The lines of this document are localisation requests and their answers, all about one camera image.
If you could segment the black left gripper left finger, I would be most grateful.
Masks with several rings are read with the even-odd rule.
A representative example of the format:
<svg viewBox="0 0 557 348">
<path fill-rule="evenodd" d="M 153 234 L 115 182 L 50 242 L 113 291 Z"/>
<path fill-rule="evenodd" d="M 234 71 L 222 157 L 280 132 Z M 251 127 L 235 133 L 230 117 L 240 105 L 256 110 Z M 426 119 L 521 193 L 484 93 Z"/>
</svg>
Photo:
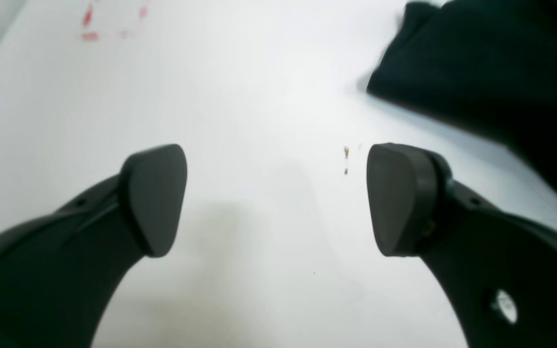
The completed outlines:
<svg viewBox="0 0 557 348">
<path fill-rule="evenodd" d="M 90 347 L 126 273 L 172 249 L 186 183 L 181 146 L 150 148 L 57 211 L 1 232 L 0 348 Z"/>
</svg>

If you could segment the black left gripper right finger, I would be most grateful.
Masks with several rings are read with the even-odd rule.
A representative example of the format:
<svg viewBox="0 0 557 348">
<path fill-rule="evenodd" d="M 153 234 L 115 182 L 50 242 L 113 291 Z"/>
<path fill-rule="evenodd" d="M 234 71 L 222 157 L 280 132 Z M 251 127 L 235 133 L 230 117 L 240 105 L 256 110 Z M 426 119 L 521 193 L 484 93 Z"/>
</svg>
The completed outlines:
<svg viewBox="0 0 557 348">
<path fill-rule="evenodd" d="M 427 265 L 469 347 L 557 348 L 557 231 L 498 209 L 423 148 L 373 145 L 366 182 L 378 249 Z"/>
</svg>

